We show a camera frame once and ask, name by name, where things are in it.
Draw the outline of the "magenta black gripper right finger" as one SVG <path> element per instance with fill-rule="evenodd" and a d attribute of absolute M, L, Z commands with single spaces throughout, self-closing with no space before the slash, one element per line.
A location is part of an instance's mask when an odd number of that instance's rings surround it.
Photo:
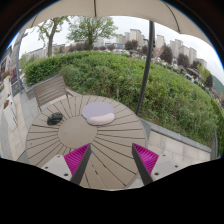
<path fill-rule="evenodd" d="M 132 144 L 132 155 L 143 184 L 148 185 L 152 183 L 151 173 L 159 155 L 135 143 Z"/>

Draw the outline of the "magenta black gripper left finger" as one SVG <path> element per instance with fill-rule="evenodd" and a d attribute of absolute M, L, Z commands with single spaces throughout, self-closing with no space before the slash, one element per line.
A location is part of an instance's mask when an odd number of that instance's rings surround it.
<path fill-rule="evenodd" d="M 91 145 L 86 144 L 64 156 L 65 162 L 71 171 L 71 182 L 79 185 L 84 175 L 91 155 Z"/>

